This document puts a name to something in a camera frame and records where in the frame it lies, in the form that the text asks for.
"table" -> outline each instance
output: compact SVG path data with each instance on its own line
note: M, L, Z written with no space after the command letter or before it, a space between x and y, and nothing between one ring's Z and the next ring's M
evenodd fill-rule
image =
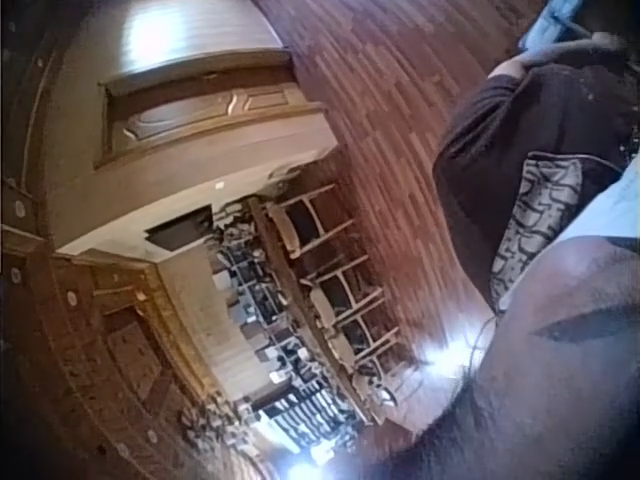
M333 373L333 380L349 399L358 415L360 415L365 422L373 423L375 417L356 392L346 369L335 358L322 330L316 325L315 315L307 306L304 293L298 283L298 278L289 267L289 262L280 247L278 233L269 223L257 198L249 199L248 205L256 224L258 236L267 254L269 265L278 278L280 288L290 301L288 305L289 311L300 325L304 327L300 329L299 333L303 336L305 342L310 344L310 348L322 354L325 365L328 365L331 373Z

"sleeve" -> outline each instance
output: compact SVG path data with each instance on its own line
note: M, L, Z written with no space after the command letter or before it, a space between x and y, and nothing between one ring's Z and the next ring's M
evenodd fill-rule
M460 189L468 191L469 185L466 182L482 181L475 175L469 178L464 172L469 163L475 163L481 158L481 152L497 131L503 111L519 85L519 80L508 75L489 78L454 113L442 150L433 167L440 206L458 262L489 304L489 281L495 246L482 225L476 224L475 216L469 215L461 204L463 192Z
M491 138L495 118L516 93L521 80L509 75L496 75L458 108L444 136L440 157L469 156L481 150Z

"wooden wall panel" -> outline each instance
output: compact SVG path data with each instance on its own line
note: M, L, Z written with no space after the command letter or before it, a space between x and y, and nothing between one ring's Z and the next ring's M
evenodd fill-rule
M295 83L233 88L135 113L104 126L110 139L104 152L107 157L100 164L117 161L127 151L144 152L198 133L214 134L218 129L237 128L247 122L268 121L270 114L284 112L277 107L310 107L298 92Z
M2 4L2 178L36 201L42 183L42 125L62 54L89 1ZM3 223L21 229L3 215ZM37 233L36 228L28 230Z

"white wall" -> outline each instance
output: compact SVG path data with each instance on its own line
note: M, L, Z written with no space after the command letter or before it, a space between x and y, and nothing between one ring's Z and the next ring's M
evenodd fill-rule
M100 159L101 82L203 54L281 46L250 0L104 3L85 19L52 92L43 148L49 192Z
M206 248L175 255L159 263L158 270L180 319L227 395L239 399L271 385L267 368L227 314Z

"wooden floor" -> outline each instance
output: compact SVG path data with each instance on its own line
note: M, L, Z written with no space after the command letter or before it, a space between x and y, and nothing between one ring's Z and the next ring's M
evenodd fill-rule
M303 174L331 179L355 214L393 317L424 366L398 423L428 425L454 381L429 363L472 344L489 310L452 254L430 171L456 103L478 87L544 0L255 0L291 48L305 94L325 103L341 151Z

